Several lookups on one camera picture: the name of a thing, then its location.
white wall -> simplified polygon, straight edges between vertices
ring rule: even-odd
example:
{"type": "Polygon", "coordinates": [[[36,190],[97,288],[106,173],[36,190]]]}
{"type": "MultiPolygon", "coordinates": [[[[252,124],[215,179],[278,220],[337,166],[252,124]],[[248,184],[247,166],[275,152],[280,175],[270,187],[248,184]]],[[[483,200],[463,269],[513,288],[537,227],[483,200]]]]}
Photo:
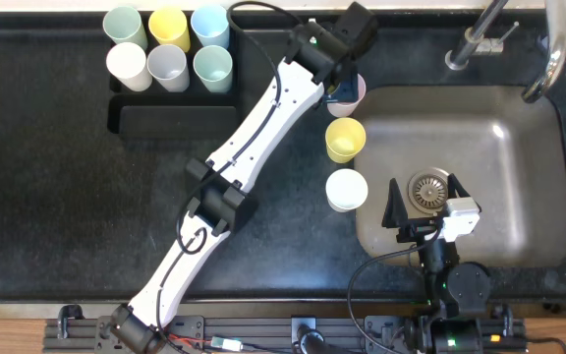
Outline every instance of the white wall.
{"type": "MultiPolygon", "coordinates": [[[[265,0],[286,9],[344,9],[353,0],[265,0]]],[[[477,9],[490,0],[358,0],[370,9],[477,9]]],[[[173,4],[192,10],[206,3],[224,6],[233,0],[0,0],[0,11],[106,11],[117,5],[153,10],[173,4]]],[[[539,9],[543,0],[510,0],[507,9],[539,9]]]]}

sink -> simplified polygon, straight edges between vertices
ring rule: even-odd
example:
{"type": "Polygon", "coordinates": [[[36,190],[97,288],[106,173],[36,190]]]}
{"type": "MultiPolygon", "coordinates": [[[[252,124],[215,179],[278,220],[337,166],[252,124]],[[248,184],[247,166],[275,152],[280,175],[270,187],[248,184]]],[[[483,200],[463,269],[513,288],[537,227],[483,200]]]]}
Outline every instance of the sink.
{"type": "MultiPolygon", "coordinates": [[[[462,262],[557,266],[566,258],[566,165],[558,115],[515,87],[388,87],[369,92],[355,112],[367,143],[355,169],[368,182],[357,234],[371,256],[403,250],[381,227],[388,183],[396,178],[410,218],[446,199],[454,173],[480,204],[471,236],[456,241],[462,262]]],[[[417,255],[412,254],[412,262],[417,255]]],[[[407,257],[390,260],[406,265],[407,257]]]]}

black countertop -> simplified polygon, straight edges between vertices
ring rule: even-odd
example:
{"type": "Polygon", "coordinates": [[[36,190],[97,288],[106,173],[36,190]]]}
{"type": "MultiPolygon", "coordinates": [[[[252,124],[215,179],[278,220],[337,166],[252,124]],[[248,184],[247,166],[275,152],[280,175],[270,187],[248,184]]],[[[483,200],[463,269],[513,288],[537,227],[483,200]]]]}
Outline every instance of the black countertop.
{"type": "MultiPolygon", "coordinates": [[[[186,161],[205,158],[222,143],[124,143],[107,131],[110,42],[101,17],[0,14],[0,301],[131,298],[174,240],[186,161]]],[[[544,13],[505,13],[493,31],[522,22],[505,52],[452,72],[444,54],[476,18],[384,14],[377,42],[359,61],[368,89],[530,83],[544,65],[535,45],[546,32],[544,13]]],[[[240,25],[258,29],[257,39],[275,59],[282,56],[281,24],[258,15],[242,17],[240,25]]],[[[271,76],[250,44],[240,41],[238,52],[238,107],[245,116],[271,76]]],[[[549,96],[566,148],[566,66],[549,96]]],[[[333,211],[323,192],[340,167],[324,150],[332,119],[320,107],[283,139],[253,189],[260,201],[255,216],[209,258],[188,299],[344,298],[368,255],[355,235],[355,215],[333,211]]],[[[493,299],[566,299],[566,262],[494,268],[492,275],[493,299]]],[[[406,267],[376,265],[357,287],[369,299],[425,298],[419,277],[406,267]]]]}

black container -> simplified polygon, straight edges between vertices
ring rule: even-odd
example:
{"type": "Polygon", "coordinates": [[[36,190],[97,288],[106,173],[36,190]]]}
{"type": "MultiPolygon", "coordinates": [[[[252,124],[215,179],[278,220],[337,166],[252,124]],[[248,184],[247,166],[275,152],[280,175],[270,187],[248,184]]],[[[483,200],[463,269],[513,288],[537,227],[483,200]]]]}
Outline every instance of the black container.
{"type": "MultiPolygon", "coordinates": [[[[233,58],[233,85],[226,93],[209,92],[194,71],[194,57],[202,48],[190,26],[191,48],[186,53],[190,85],[184,92],[169,92],[156,80],[145,91],[126,88],[112,75],[109,88],[116,93],[108,106],[108,130],[123,139],[227,139],[241,124],[238,94],[237,41],[230,33],[228,51],[233,58]]],[[[150,13],[141,13],[147,33],[146,54],[159,43],[147,28],[150,13]]]]}

white cup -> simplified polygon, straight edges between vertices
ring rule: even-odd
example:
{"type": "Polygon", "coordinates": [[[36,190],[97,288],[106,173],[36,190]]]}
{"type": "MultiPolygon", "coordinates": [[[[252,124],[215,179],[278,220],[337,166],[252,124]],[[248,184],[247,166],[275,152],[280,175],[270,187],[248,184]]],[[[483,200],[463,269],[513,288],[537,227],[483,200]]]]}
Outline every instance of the white cup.
{"type": "Polygon", "coordinates": [[[326,180],[326,197],[329,205],[338,212],[360,207],[368,197],[368,184],[364,176],[350,168],[339,169],[326,180]]]}
{"type": "Polygon", "coordinates": [[[233,85],[233,58],[221,46],[199,50],[194,57],[194,71],[210,92],[228,92],[233,85]]]}
{"type": "Polygon", "coordinates": [[[134,43],[119,43],[106,56],[108,71],[128,89],[143,91],[152,84],[145,67],[145,52],[134,43]]]}
{"type": "Polygon", "coordinates": [[[228,49],[229,34],[226,9],[220,5],[206,5],[192,14],[192,29],[202,46],[218,45],[228,49]]]}
{"type": "Polygon", "coordinates": [[[189,87],[187,56],[174,44],[152,49],[147,55],[147,69],[170,92],[182,92],[189,87]]]}
{"type": "Polygon", "coordinates": [[[116,44],[130,42],[143,50],[147,49],[147,37],[143,28],[142,16],[135,8],[120,6],[109,11],[102,22],[104,32],[116,44]]]}
{"type": "Polygon", "coordinates": [[[358,100],[353,103],[327,103],[326,109],[328,109],[329,113],[335,117],[350,117],[365,95],[366,82],[364,81],[364,78],[362,78],[362,75],[358,74],[358,100]]]}

